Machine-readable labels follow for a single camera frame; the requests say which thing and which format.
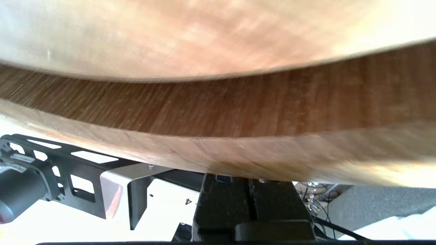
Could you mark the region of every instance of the black clamp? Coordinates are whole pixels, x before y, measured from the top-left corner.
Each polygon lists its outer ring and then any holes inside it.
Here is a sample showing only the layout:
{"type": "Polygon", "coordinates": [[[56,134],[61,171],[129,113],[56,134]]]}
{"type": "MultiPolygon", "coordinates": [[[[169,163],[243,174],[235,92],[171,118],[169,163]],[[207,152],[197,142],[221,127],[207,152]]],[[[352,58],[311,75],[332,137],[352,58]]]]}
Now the black clamp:
{"type": "Polygon", "coordinates": [[[315,240],[311,215],[291,182],[207,174],[192,227],[194,242],[315,240]]]}

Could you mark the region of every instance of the gray floor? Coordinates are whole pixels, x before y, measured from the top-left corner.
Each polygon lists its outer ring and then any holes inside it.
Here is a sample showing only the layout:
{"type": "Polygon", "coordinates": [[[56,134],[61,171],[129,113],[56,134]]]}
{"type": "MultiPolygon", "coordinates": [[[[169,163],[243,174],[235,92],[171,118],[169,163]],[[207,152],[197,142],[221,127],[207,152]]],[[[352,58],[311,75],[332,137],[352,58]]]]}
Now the gray floor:
{"type": "MultiPolygon", "coordinates": [[[[355,231],[388,217],[422,214],[434,206],[436,189],[353,186],[330,203],[329,216],[332,223],[355,231]]],[[[332,230],[326,230],[333,237],[332,230]]]]}

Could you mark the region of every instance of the white surface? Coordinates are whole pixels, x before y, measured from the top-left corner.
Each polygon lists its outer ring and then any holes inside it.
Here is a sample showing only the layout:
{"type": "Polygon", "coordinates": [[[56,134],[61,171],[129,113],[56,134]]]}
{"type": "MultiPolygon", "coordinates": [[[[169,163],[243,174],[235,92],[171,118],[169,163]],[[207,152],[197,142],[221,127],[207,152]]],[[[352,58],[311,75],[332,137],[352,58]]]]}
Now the white surface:
{"type": "MultiPolygon", "coordinates": [[[[405,218],[390,217],[365,226],[355,232],[373,240],[435,240],[435,220],[436,207],[433,207],[423,214],[414,214],[405,218]]],[[[340,240],[354,239],[344,235],[340,240]]]]}

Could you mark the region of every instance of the light wood edge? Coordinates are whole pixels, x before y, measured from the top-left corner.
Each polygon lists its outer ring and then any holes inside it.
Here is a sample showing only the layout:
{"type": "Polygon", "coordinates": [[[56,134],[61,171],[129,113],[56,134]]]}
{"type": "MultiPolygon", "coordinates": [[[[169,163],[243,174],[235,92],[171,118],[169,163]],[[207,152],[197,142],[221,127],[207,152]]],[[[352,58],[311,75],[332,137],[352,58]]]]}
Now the light wood edge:
{"type": "Polygon", "coordinates": [[[432,122],[301,136],[175,137],[74,121],[3,99],[0,121],[89,150],[183,170],[436,188],[436,123],[432,122]]]}

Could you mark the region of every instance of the wood grain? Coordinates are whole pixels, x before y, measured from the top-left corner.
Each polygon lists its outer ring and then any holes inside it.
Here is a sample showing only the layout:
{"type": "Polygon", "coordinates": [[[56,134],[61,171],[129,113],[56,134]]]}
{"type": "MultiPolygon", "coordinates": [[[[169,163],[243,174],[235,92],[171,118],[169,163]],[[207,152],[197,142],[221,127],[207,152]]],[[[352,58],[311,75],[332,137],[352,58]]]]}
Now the wood grain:
{"type": "Polygon", "coordinates": [[[137,84],[0,68],[3,120],[92,150],[275,180],[436,187],[436,43],[268,75],[137,84]]]}
{"type": "Polygon", "coordinates": [[[285,70],[436,37],[427,0],[0,0],[0,60],[132,82],[285,70]]]}

